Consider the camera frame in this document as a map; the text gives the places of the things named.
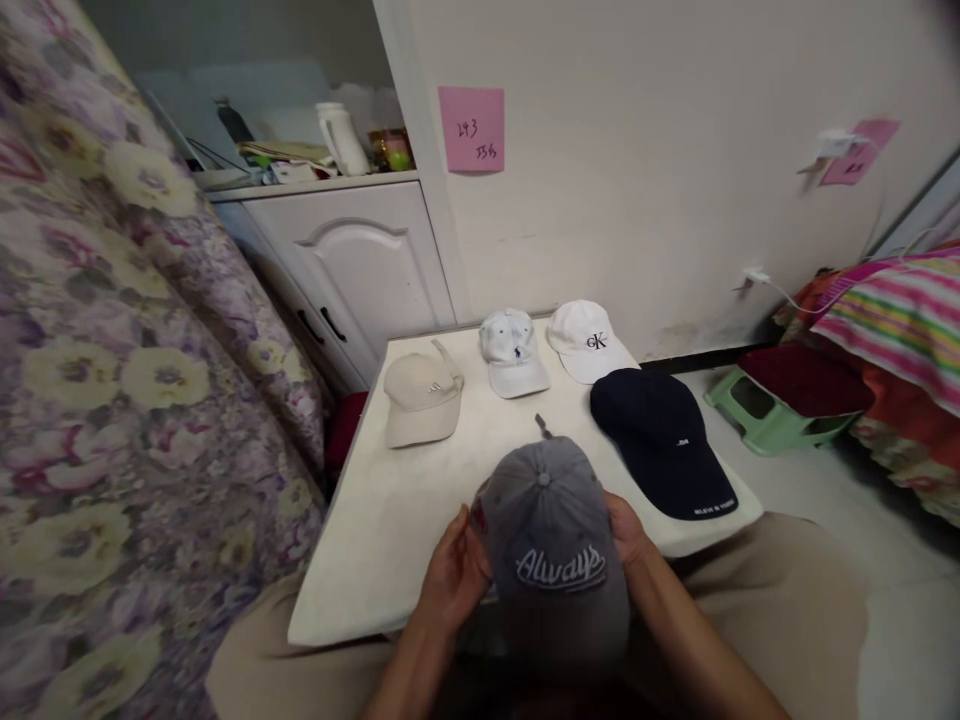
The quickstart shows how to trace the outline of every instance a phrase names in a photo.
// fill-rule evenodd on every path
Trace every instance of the tiled floor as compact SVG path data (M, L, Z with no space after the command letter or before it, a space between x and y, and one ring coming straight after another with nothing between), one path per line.
M761 458L701 396L723 375L679 376L701 399L707 436L768 510L818 522L871 588L860 674L869 720L960 718L960 529L920 509L850 438L835 448Z

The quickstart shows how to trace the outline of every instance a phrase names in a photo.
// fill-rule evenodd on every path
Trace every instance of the pink sticky note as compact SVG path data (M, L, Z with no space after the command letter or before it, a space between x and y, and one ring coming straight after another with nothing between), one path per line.
M856 185L877 159L880 150L887 146L897 130L900 129L899 120L863 120L853 131L857 135L864 135L872 142L857 145L850 154L837 158L824 173L820 180L821 185Z
M450 172L503 171L503 88L440 87Z

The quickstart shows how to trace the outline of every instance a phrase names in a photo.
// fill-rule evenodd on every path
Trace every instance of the hand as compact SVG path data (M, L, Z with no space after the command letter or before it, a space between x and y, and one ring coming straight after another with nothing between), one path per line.
M492 576L467 506L461 505L433 551L414 616L452 639L483 599Z
M613 530L613 543L624 567L642 560L645 553L659 552L656 545L643 531L643 523L633 508L619 495L604 491L607 512L610 514L610 527Z

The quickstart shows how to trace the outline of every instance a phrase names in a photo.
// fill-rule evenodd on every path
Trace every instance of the person's arm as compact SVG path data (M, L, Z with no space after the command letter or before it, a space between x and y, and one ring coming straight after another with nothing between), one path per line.
M633 508L611 493L607 508L630 596L698 715L789 720L773 693L700 612Z
M453 659L457 632L483 599L490 577L490 563L464 505L433 552L420 600L364 720L413 720L430 713Z

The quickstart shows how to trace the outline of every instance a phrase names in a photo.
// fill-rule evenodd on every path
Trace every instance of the white thermos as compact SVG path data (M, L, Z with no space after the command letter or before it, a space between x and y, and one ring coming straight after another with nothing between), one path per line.
M317 103L317 115L320 118L320 132L340 172L351 176L369 173L367 154L343 103Z

